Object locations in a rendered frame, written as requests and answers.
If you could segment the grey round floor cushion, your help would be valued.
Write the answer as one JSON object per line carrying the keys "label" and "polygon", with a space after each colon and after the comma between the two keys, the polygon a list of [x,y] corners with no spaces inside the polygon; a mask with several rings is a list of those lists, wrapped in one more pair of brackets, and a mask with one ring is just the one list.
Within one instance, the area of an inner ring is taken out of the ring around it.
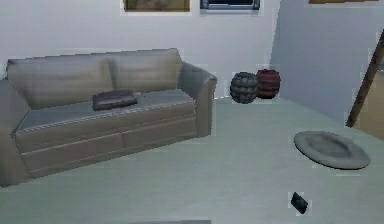
{"label": "grey round floor cushion", "polygon": [[294,136],[293,142],[303,155],[326,167],[358,170],[371,163],[362,147],[351,139],[332,132],[299,132]]}

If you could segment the small black flat object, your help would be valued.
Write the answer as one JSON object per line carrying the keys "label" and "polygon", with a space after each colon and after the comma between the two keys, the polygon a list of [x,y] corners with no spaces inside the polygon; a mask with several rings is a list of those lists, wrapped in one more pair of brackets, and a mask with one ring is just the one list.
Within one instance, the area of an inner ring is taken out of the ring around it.
{"label": "small black flat object", "polygon": [[308,202],[297,192],[294,192],[292,195],[291,205],[301,214],[304,214],[308,208]]}

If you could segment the beige grey sofa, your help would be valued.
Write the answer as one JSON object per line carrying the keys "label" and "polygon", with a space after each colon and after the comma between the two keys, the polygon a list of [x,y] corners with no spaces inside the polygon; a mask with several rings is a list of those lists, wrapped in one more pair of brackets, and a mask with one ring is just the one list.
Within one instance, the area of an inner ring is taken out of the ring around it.
{"label": "beige grey sofa", "polygon": [[[217,78],[175,48],[10,59],[0,80],[0,186],[210,135]],[[137,104],[94,111],[130,90]]]}

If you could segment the dark framed wall picture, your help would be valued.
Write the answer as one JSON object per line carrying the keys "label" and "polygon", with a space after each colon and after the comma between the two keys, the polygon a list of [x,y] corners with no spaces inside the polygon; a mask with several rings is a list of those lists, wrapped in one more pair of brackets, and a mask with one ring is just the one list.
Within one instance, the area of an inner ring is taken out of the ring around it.
{"label": "dark framed wall picture", "polygon": [[260,0],[200,0],[204,10],[259,10]]}

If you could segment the brown wooden room door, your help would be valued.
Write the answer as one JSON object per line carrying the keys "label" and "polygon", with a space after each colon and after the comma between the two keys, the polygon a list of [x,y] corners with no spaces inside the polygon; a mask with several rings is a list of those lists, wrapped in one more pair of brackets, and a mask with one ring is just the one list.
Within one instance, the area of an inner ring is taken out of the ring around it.
{"label": "brown wooden room door", "polygon": [[384,141],[384,30],[380,34],[346,125]]}

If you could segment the brown framed wall picture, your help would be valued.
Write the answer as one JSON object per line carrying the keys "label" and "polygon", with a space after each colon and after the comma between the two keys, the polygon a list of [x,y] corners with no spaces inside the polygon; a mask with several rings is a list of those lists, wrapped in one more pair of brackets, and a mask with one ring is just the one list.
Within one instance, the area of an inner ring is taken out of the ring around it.
{"label": "brown framed wall picture", "polygon": [[123,0],[127,12],[189,12],[190,0]]}

